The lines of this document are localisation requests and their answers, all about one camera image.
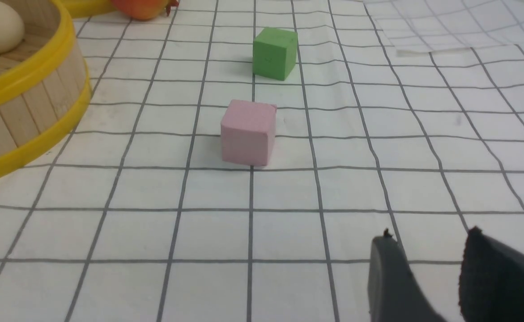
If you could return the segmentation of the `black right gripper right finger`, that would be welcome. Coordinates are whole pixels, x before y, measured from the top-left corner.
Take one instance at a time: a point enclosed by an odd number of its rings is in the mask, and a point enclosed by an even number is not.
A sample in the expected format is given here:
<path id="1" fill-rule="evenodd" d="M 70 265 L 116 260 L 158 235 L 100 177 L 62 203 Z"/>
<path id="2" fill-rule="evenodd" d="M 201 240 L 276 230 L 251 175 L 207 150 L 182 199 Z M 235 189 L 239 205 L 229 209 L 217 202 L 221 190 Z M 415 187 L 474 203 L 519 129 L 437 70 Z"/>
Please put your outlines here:
<path id="1" fill-rule="evenodd" d="M 468 231 L 459 281 L 467 322 L 524 322 L 524 254 L 478 227 Z"/>

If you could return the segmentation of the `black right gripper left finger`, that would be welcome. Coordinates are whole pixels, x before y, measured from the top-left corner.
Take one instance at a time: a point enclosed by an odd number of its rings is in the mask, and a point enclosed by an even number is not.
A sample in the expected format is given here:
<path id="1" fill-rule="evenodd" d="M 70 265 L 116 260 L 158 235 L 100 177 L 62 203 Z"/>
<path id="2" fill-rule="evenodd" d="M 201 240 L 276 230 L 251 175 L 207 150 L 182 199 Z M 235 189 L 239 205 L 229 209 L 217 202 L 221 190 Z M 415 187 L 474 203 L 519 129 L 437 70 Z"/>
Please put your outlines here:
<path id="1" fill-rule="evenodd" d="M 367 283 L 372 322 L 443 322 L 413 275 L 388 229 L 371 242 Z"/>

